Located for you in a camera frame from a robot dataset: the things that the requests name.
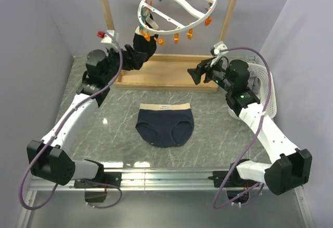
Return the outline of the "navy blue underwear beige waistband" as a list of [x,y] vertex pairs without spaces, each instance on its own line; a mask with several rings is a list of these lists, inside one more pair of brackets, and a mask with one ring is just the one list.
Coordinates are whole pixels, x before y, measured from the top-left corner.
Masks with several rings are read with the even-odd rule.
[[140,104],[136,130],[154,147],[180,147],[192,136],[195,123],[189,103]]

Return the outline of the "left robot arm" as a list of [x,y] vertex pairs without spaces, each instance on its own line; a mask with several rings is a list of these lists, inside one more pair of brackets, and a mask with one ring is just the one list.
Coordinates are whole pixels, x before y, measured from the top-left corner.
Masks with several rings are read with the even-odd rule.
[[149,59],[147,52],[126,44],[120,52],[113,48],[88,53],[86,70],[76,95],[58,123],[40,140],[27,146],[31,174],[58,185],[86,180],[92,187],[104,184],[104,166],[92,160],[72,160],[68,153],[79,130],[102,105],[120,70],[139,70]]

